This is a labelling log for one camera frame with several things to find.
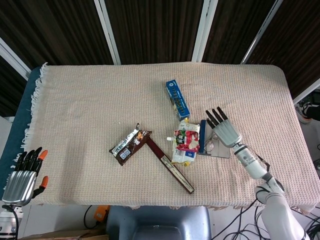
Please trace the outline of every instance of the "blue box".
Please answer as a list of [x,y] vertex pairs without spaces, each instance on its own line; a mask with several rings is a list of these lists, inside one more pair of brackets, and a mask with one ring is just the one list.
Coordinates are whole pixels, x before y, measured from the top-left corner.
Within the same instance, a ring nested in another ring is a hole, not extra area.
[[165,87],[179,120],[182,121],[183,119],[188,118],[190,112],[176,80],[167,81]]

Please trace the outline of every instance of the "knitted tablecloth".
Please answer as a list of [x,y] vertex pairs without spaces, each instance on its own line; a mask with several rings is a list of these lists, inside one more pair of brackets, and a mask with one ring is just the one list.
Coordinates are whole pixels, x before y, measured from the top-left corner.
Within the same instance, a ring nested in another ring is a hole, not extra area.
[[39,174],[48,187],[34,201],[124,206],[246,206],[262,180],[230,159],[201,156],[178,166],[195,192],[188,194],[147,145],[124,166],[109,153],[140,123],[168,155],[179,125],[165,82],[175,79],[191,123],[220,106],[242,142],[271,164],[290,206],[309,211],[320,201],[313,167],[282,70],[272,65],[165,63],[44,66],[32,99],[26,150],[48,149]]

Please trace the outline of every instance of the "dark curtain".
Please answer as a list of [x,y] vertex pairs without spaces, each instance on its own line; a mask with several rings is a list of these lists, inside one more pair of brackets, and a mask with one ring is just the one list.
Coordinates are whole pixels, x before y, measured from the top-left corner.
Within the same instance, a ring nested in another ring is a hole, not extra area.
[[191,61],[203,0],[106,0],[122,64]]
[[0,37],[31,69],[113,64],[94,0],[1,0]]
[[275,0],[219,0],[202,61],[240,64]]
[[280,67],[293,98],[320,78],[319,13],[319,1],[284,0],[247,62]]
[[16,115],[27,81],[0,56],[0,116]]

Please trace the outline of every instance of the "orange fingertip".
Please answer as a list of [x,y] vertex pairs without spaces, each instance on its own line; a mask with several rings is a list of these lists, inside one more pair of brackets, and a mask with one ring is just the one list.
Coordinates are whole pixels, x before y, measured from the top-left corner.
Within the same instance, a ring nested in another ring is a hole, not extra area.
[[46,188],[48,185],[48,181],[49,181],[49,177],[48,176],[44,176],[42,179],[42,183],[40,185],[40,187]]
[[38,159],[41,159],[42,161],[45,160],[46,156],[48,154],[48,150],[44,150],[41,155],[38,157]]

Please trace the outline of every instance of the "robotic hand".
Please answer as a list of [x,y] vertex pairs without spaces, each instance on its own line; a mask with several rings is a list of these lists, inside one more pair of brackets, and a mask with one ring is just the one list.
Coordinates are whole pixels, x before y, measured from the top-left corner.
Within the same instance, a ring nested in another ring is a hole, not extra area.
[[242,136],[233,126],[220,107],[212,109],[213,115],[206,120],[223,145],[232,148],[234,155],[253,179],[263,179],[265,183],[255,188],[255,196],[266,207],[262,211],[262,221],[272,240],[309,240],[305,230],[298,223],[284,197],[285,190],[259,162],[261,157],[253,154],[247,145],[241,143]]
[[48,154],[47,150],[40,154],[41,150],[42,147],[39,147],[28,154],[26,151],[22,153],[8,179],[2,197],[5,204],[2,208],[5,210],[0,213],[0,240],[18,238],[19,224],[23,218],[22,207],[47,187],[48,176],[45,176],[39,188],[35,189],[42,161]]

